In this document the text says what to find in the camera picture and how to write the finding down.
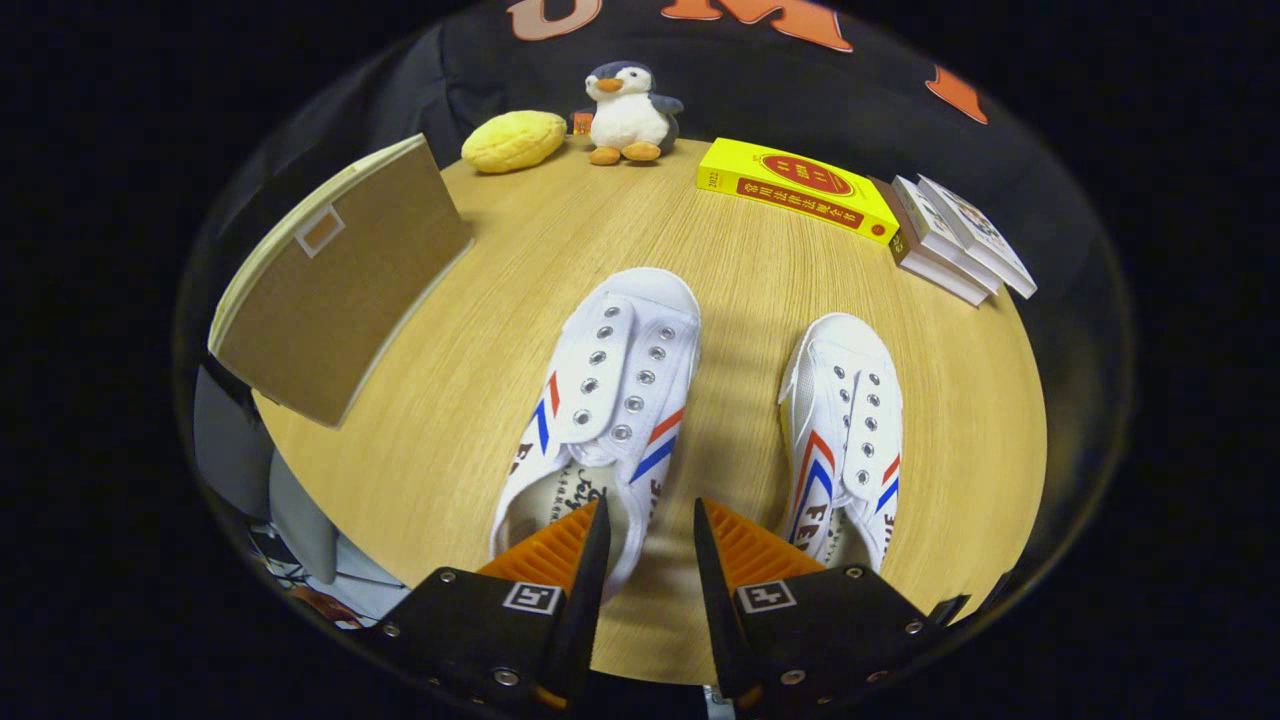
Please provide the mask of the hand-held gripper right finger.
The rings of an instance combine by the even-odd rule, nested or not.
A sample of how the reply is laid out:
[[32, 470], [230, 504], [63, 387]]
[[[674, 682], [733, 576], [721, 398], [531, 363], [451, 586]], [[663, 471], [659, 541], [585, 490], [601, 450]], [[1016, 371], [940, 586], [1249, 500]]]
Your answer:
[[719, 691], [739, 714], [850, 714], [920, 665], [968, 601], [924, 612], [868, 565], [824, 568], [710, 498], [694, 537]]

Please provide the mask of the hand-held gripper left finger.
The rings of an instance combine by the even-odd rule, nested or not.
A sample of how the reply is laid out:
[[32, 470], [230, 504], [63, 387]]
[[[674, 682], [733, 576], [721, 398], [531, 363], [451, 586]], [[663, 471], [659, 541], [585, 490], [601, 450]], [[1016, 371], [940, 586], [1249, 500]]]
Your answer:
[[609, 551], [600, 497], [475, 571], [436, 569], [370, 630], [370, 651], [475, 714], [568, 714], [588, 679]]

